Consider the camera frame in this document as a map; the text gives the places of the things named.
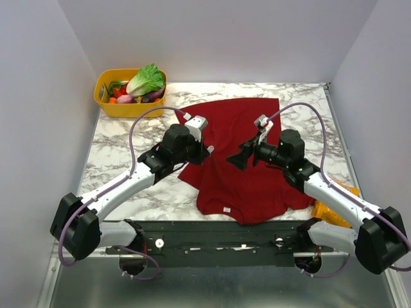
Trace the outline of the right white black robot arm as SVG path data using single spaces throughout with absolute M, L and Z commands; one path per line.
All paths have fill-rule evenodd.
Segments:
M 335 211 L 349 228 L 312 218 L 299 226 L 297 247 L 305 252 L 328 246 L 357 258 L 373 274 L 392 267 L 410 251 L 401 214 L 392 207 L 381 209 L 341 188 L 304 156 L 305 143 L 296 130 L 284 130 L 277 146 L 266 143 L 261 133 L 240 145 L 240 152 L 226 161 L 245 171 L 249 158 L 275 165 L 286 182 Z

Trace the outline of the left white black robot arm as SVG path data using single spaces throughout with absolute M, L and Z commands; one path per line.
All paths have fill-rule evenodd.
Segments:
M 129 198 L 176 172 L 179 165 L 202 164 L 211 154 L 202 136 L 206 126 L 201 116 L 173 124 L 160 143 L 133 157 L 131 167 L 115 179 L 83 196 L 62 197 L 50 228 L 58 249 L 67 250 L 75 261 L 104 246 L 121 245 L 128 253 L 138 252 L 143 239 L 131 223 L 105 227 L 103 221 Z

